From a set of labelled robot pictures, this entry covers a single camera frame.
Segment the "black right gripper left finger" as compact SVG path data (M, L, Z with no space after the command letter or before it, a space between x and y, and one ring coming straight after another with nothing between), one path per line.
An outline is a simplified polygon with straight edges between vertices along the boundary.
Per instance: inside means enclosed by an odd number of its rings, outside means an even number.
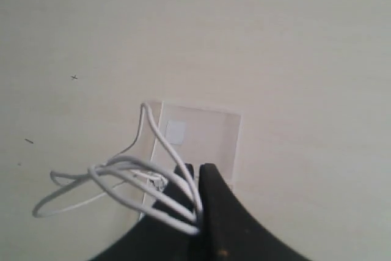
M95 256L95 261L192 260L192 237L144 216L125 236Z

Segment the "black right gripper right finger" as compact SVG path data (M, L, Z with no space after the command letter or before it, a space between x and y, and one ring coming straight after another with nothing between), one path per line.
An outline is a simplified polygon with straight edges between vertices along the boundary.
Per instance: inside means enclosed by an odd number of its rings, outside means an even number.
M262 226L237 199L216 165L199 170L203 260L307 260Z

